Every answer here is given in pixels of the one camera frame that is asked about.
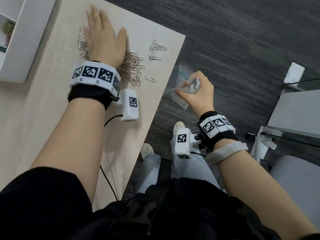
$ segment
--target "light wood tabletop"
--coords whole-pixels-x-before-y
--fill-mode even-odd
[[[120,87],[137,92],[139,119],[121,122],[115,118],[105,128],[101,165],[118,198],[124,193],[185,36],[104,0],[57,0],[27,81],[0,82],[0,190],[30,167],[66,108],[73,66],[81,60],[78,29],[87,25],[90,3],[106,11],[116,33],[122,26],[127,28],[128,48],[138,52],[146,66],[140,87],[126,79]],[[157,52],[161,61],[150,62],[154,40],[168,50]],[[145,76],[157,82],[145,80]],[[111,106],[106,120],[114,115],[116,109]],[[93,209],[114,200],[100,172]]]

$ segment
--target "pants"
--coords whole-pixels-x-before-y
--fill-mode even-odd
[[[178,178],[206,180],[214,186],[220,188],[216,178],[202,156],[192,154],[191,159],[181,159],[174,154],[175,141],[176,136],[172,138],[170,145],[174,157],[173,163],[177,171]],[[200,153],[200,151],[195,148],[193,148],[192,151]],[[147,155],[147,157],[143,160],[138,184],[136,187],[137,193],[145,193],[150,185],[157,183],[160,162],[161,157],[153,153]]]

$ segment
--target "plastic bag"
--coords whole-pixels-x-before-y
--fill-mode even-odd
[[[173,101],[179,104],[183,109],[188,108],[188,104],[185,100],[179,97],[174,90],[176,88],[181,89],[187,93],[196,93],[200,89],[200,81],[198,77],[191,78],[194,74],[186,65],[177,65],[173,68],[167,86],[164,90],[163,96],[170,97]]]

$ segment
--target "shoe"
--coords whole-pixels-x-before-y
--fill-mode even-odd
[[[183,129],[183,128],[186,128],[186,127],[184,126],[184,123],[182,123],[181,121],[178,121],[178,122],[174,125],[174,127],[173,127],[173,136],[175,136],[175,135],[177,134],[177,131],[178,131],[179,129]]]
[[[152,146],[150,146],[148,143],[143,143],[141,148],[141,156],[144,160],[150,153],[155,153]]]

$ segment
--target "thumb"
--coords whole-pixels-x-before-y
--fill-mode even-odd
[[[122,27],[118,33],[118,45],[120,47],[124,47],[124,49],[126,49],[126,41],[127,41],[127,30],[126,28]]]
[[[175,92],[180,98],[182,98],[183,100],[185,100],[186,102],[188,102],[188,98],[189,98],[189,96],[190,96],[190,93],[184,92],[184,91],[182,91],[181,89],[178,89],[178,88],[176,88],[176,89],[174,90],[174,92]]]

